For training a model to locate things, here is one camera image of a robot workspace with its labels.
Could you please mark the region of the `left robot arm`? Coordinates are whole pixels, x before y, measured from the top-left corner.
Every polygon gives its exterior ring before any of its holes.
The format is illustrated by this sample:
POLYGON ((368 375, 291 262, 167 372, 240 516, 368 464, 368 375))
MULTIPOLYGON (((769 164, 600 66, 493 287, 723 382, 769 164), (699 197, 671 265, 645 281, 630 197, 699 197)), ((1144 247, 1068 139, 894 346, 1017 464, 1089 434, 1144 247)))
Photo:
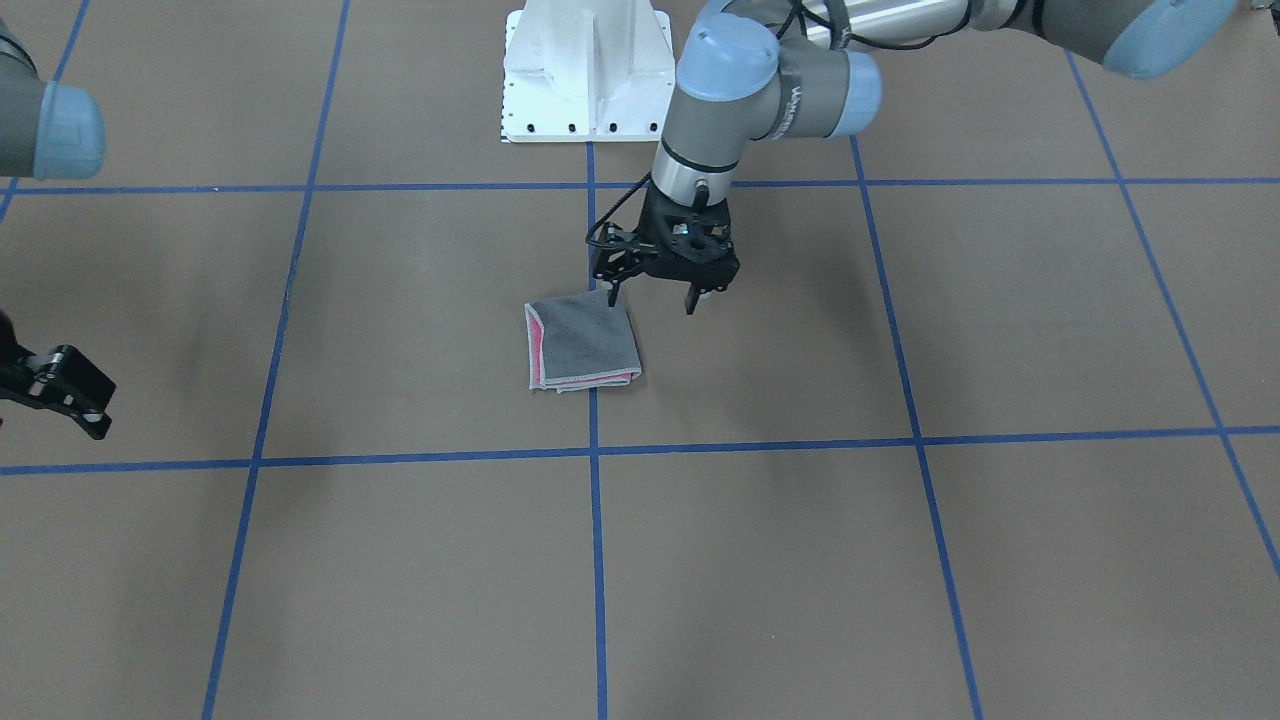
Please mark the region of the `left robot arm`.
POLYGON ((847 137, 883 97, 873 51, 914 53, 968 29, 1015 29, 1106 70, 1164 76, 1198 53, 1231 1, 709 1, 675 68, 637 225, 600 219, 591 273, 614 306, 637 275, 685 283, 686 313, 740 264, 728 195, 750 142, 847 137))

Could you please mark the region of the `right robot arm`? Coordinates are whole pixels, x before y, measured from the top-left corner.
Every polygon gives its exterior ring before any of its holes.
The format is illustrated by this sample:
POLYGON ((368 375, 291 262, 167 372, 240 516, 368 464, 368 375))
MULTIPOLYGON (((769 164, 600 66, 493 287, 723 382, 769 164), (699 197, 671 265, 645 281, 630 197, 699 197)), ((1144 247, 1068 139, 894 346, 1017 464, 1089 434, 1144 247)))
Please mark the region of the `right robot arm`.
MULTIPOLYGON (((1 24, 1 172, 10 179, 87 179, 105 159, 105 126, 84 88, 42 79, 35 59, 1 24)), ((72 419, 91 439, 110 430, 116 384, 72 345, 24 347, 1 315, 1 397, 72 419)))

